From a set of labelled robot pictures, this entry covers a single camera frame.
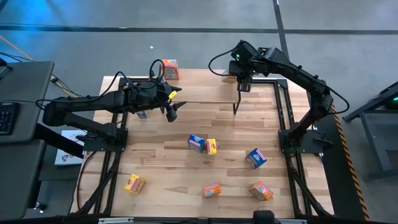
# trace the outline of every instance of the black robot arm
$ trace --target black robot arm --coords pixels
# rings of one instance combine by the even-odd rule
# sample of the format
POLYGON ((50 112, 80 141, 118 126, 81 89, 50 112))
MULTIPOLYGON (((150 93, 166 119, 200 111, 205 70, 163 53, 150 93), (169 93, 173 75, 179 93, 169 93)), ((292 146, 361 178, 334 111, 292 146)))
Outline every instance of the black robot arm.
POLYGON ((118 138, 116 124, 100 124, 73 114, 78 111, 106 110, 111 113, 137 113, 143 110, 165 108, 169 122, 177 118, 176 111, 185 102, 171 105, 170 94, 181 88, 160 82, 132 83, 122 90, 111 91, 100 96, 78 98, 57 98, 45 105, 43 123, 48 126, 73 126, 95 133, 101 138, 113 141, 118 138))
POLYGON ((243 85, 250 86, 251 77, 255 73, 262 73, 266 77, 270 73, 276 73, 301 86, 311 95, 310 110, 285 134, 284 141, 288 147, 299 147, 307 129, 315 121, 329 114, 333 98, 325 81, 318 79, 317 75, 309 74, 301 66, 291 63, 279 49, 270 47, 256 50, 241 40, 231 51, 231 56, 235 60, 229 63, 229 74, 237 76, 243 85))

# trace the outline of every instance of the paper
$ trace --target paper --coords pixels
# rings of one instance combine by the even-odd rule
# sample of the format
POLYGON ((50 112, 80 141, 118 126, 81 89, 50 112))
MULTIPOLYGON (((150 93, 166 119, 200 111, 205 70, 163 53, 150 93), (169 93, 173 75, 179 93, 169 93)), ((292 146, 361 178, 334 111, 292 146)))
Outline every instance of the paper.
MULTIPOLYGON (((75 141, 76 143, 78 143, 81 146, 84 146, 84 142, 77 140, 76 136, 86 135, 85 131, 63 130, 61 132, 61 135, 67 139, 75 141)), ((76 165, 76 164, 81 164, 82 162, 83 162, 83 159, 80 159, 79 157, 68 154, 61 149, 58 149, 57 156, 55 156, 54 165, 56 165, 56 166, 76 165)))

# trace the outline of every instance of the gray floor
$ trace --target gray floor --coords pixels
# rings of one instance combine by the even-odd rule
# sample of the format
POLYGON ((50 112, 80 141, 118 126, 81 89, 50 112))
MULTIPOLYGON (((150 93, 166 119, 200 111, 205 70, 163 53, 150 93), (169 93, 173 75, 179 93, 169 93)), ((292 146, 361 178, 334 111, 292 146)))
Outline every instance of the gray floor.
MULTIPOLYGON (((279 0, 279 6, 285 29, 398 29, 398 1, 394 0, 279 0)), ((277 28, 272 0, 13 0, 0 12, 0 21, 52 26, 277 28)), ((82 95, 97 94, 102 77, 118 70, 147 74, 157 58, 176 58, 181 68, 206 68, 210 58, 241 39, 258 47, 280 47, 278 34, 0 31, 0 35, 36 60, 53 60, 54 74, 82 95)), ((318 74, 345 96, 350 111, 397 81, 398 35, 289 34, 286 41, 291 61, 318 74)), ((4 42, 0 49, 18 54, 4 42)), ((227 68, 228 61, 228 57, 221 58, 214 67, 227 68)), ((51 85, 47 98, 62 95, 51 85)), ((338 110, 345 107, 337 99, 335 105, 338 110)), ((92 117, 93 113, 84 115, 92 117)), ((374 172, 373 155, 359 120, 344 124, 343 129, 359 177, 374 172)), ((40 199, 49 209, 28 216, 66 214, 75 181, 46 183, 40 199)), ((396 223, 398 179, 360 181, 371 219, 396 223)))

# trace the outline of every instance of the small box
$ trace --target small box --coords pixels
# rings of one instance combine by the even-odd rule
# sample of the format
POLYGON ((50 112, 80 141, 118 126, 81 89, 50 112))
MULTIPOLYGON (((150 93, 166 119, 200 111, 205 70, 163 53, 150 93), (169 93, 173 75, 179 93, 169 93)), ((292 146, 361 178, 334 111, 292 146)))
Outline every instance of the small box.
POLYGON ((179 69, 178 69, 178 62, 177 60, 170 60, 170 59, 162 59, 165 71, 164 71, 164 78, 166 80, 178 80, 179 79, 179 69))
POLYGON ((221 77, 221 81, 226 83, 236 83, 236 77, 232 75, 223 76, 221 77))
POLYGON ((203 148, 205 147, 205 143, 206 143, 205 139, 198 137, 194 134, 191 134, 191 136, 188 139, 188 147, 200 153, 203 153, 203 148))
POLYGON ((262 155, 260 150, 254 149, 244 159, 253 169, 258 168, 267 162, 266 158, 262 155))
POLYGON ((252 193, 258 200, 269 200, 274 194, 268 187, 266 187, 261 181, 255 183, 250 189, 252 193))
POLYGON ((136 112, 136 115, 139 118, 148 118, 148 111, 138 111, 136 112))
POLYGON ((137 175, 131 174, 129 181, 124 186, 124 189, 132 194, 138 194, 141 191, 142 186, 144 186, 144 184, 145 184, 144 179, 140 178, 137 175))
POLYGON ((203 188, 203 197, 209 198, 221 193, 221 187, 219 184, 209 185, 203 188))
POLYGON ((217 145, 215 139, 207 139, 206 140, 206 152, 208 155, 217 154, 217 145))

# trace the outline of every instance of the wooden tabletop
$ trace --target wooden tabletop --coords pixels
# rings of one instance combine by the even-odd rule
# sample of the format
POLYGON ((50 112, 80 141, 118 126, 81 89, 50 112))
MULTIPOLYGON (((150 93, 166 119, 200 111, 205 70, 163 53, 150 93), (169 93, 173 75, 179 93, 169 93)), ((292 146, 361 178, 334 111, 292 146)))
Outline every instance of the wooden tabletop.
MULTIPOLYGON (((309 109, 307 94, 296 84, 288 83, 294 117, 298 121, 309 109)), ((105 77, 101 89, 108 85, 105 77)), ((129 137, 119 167, 112 216, 250 218, 255 210, 272 210, 276 217, 293 217, 286 164, 277 137, 279 122, 273 86, 253 85, 250 93, 242 94, 236 115, 230 105, 204 103, 216 96, 202 97, 195 96, 202 103, 187 103, 178 109, 178 118, 173 123, 168 123, 159 110, 150 111, 148 119, 129 115, 129 137), (190 134, 216 139, 217 155, 206 158, 189 149, 190 134), (245 155, 254 148, 260 149, 267 159, 256 170, 244 162, 245 155), (131 174, 146 179, 139 195, 123 189, 131 174), (270 201, 260 202, 249 193, 248 187, 258 181, 263 181, 274 192, 270 201), (214 183, 221 184, 221 194, 203 198, 202 187, 214 183)), ((94 120, 108 123, 111 117, 109 112, 96 111, 94 120)), ((103 156, 101 152, 93 156, 83 173, 82 202, 98 185, 103 156)), ((321 160, 312 154, 302 157, 309 189, 324 208, 333 213, 321 160)), ((300 190, 298 197, 304 211, 300 190)), ((75 210, 76 200, 71 212, 75 210)))

